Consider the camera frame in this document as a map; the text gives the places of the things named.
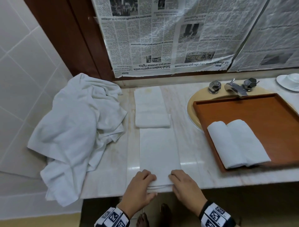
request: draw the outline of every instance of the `wooden tray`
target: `wooden tray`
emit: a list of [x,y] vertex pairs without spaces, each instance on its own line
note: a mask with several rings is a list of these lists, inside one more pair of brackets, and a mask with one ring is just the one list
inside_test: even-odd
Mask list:
[[245,121],[271,159],[262,166],[299,164],[299,115],[278,94],[195,101],[193,107],[221,172],[234,169],[225,169],[207,130],[214,121]]

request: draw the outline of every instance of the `faucet spout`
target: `faucet spout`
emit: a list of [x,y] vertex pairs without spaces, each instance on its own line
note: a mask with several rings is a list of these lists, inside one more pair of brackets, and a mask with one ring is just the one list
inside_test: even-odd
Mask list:
[[235,81],[235,79],[233,79],[233,80],[232,80],[231,82],[229,82],[229,83],[226,83],[226,84],[224,85],[224,89],[225,89],[226,91],[229,91],[229,90],[230,90],[230,91],[234,91],[240,98],[243,98],[243,97],[245,97],[245,96],[248,96],[246,90],[245,90],[242,86],[240,86],[240,85],[234,83],[234,81]]

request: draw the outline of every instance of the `wristband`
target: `wristband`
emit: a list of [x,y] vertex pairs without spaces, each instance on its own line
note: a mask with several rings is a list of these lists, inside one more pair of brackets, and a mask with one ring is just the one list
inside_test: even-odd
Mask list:
[[199,219],[202,227],[235,227],[235,220],[221,207],[207,201],[202,208]]
[[130,220],[119,208],[110,207],[94,224],[94,227],[127,227]]

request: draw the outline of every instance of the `towel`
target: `towel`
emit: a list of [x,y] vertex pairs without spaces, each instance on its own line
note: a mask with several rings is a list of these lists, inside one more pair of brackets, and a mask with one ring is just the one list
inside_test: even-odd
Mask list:
[[75,202],[87,171],[98,166],[106,145],[123,134],[127,112],[118,85],[80,73],[53,99],[52,110],[34,129],[28,148],[49,157],[41,177],[46,199],[62,206]]
[[159,86],[136,89],[134,97],[136,105],[136,127],[170,127],[170,118],[166,111],[162,92]]
[[173,184],[168,175],[172,170],[180,170],[181,164],[172,125],[170,128],[140,129],[140,171],[144,169],[157,176],[149,189]]
[[222,121],[213,122],[208,131],[226,169],[271,161],[245,121],[238,119],[227,125]]

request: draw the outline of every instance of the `newspaper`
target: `newspaper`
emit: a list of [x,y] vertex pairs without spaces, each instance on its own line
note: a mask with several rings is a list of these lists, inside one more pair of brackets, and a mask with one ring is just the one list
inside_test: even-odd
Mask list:
[[299,1],[270,0],[229,72],[298,67]]
[[116,78],[226,70],[267,0],[92,0]]

